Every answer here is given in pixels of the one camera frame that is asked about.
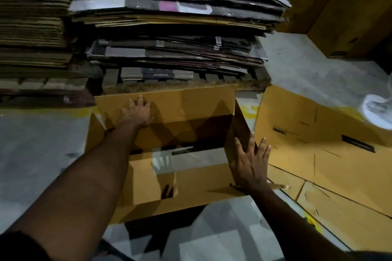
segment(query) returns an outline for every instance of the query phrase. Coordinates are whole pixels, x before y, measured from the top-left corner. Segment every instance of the white label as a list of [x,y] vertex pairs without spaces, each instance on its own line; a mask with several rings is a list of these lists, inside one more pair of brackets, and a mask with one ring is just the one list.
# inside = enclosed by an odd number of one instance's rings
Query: white label
[[221,45],[222,45],[222,39],[221,39],[220,36],[215,36],[215,41],[216,41],[216,44],[217,44],[218,46],[221,46]]

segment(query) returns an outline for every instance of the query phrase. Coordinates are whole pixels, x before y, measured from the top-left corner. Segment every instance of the box flap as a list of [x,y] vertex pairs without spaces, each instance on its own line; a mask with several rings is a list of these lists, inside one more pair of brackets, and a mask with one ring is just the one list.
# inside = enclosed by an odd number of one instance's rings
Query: box flap
[[139,95],[153,103],[154,123],[171,123],[234,114],[237,85],[96,96],[95,101],[107,129],[115,127]]
[[89,130],[87,132],[86,145],[84,147],[84,152],[88,152],[93,147],[98,145],[105,137],[105,128],[102,126],[101,122],[98,120],[96,115],[92,113],[90,115]]
[[256,121],[256,142],[263,136],[271,165],[392,216],[391,132],[271,86]]
[[[143,167],[149,167],[148,165],[150,163],[146,164],[144,161]],[[234,184],[234,179],[227,163],[177,171],[175,172],[175,179],[177,192],[174,197],[144,202],[138,205],[117,206],[110,224],[244,196],[242,192],[231,187]],[[134,185],[134,188],[150,189],[149,185],[142,180],[137,180],[134,183],[139,184],[139,186]],[[157,190],[156,187],[156,183],[154,183],[151,189]],[[129,193],[129,190],[124,189],[122,196],[126,192]]]

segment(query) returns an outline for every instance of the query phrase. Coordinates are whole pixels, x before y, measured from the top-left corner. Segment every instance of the flattened cardboard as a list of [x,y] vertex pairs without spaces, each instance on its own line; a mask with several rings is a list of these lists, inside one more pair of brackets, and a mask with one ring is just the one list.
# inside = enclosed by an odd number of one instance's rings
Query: flattened cardboard
[[392,216],[391,132],[277,86],[264,93],[255,131],[273,147],[271,165]]
[[310,127],[314,124],[316,103],[291,95],[274,85],[267,88],[256,121],[256,143],[265,137],[272,145],[269,164],[314,181]]
[[[136,148],[142,153],[129,156],[124,188],[111,224],[244,195],[233,188],[235,182],[228,163],[157,175],[151,152],[156,145],[181,146],[202,140],[211,143],[222,140],[227,160],[237,159],[234,137],[238,136],[247,145],[250,131],[235,101],[235,92],[235,85],[227,85],[96,97],[108,128],[118,122],[117,110],[139,95],[146,101],[153,101],[156,117],[154,123],[140,130],[136,138]],[[104,136],[104,127],[92,115],[86,151]]]
[[308,181],[297,203],[350,249],[392,253],[392,220],[387,216]]
[[268,165],[267,177],[274,184],[289,186],[289,189],[282,189],[282,191],[289,195],[293,200],[297,200],[305,183],[304,179],[272,165]]

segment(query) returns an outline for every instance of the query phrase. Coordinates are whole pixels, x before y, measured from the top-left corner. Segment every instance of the pallet slat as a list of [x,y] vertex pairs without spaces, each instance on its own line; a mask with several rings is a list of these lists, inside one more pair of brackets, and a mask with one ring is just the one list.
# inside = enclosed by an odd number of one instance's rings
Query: pallet slat
[[105,75],[102,83],[104,94],[138,93],[183,89],[184,87],[196,88],[228,84],[237,84],[239,91],[264,91],[271,82],[271,77],[265,67],[255,69],[254,77],[252,74],[248,73],[242,76],[241,79],[238,79],[235,76],[223,76],[222,80],[219,79],[217,74],[211,73],[205,74],[206,79],[204,79],[199,73],[194,73],[192,80],[123,80],[122,83],[114,83],[113,80],[115,78],[117,81],[120,81],[119,72],[119,70],[111,70],[111,80],[108,78],[105,80],[106,76],[109,77],[107,74]]

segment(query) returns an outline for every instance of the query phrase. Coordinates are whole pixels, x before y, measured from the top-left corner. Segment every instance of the gray floor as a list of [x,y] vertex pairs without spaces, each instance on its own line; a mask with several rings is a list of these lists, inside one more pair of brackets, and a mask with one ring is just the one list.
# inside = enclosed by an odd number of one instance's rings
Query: gray floor
[[[273,83],[287,90],[328,106],[357,107],[368,93],[389,97],[387,75],[374,62],[328,60],[305,35],[276,33],[262,43]],[[87,126],[87,117],[61,111],[1,111],[0,232],[82,154]],[[164,216],[161,223],[161,228],[147,221],[110,226],[104,239],[135,260],[267,261],[283,256],[250,197]]]

